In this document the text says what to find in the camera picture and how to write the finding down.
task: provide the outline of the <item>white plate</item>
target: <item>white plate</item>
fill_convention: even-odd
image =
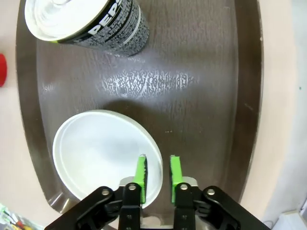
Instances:
[[[115,191],[121,179],[135,175],[142,154],[148,163],[147,207],[161,190],[163,167],[157,144],[139,123],[112,111],[89,111],[64,122],[53,142],[57,172],[80,200],[101,186]]]

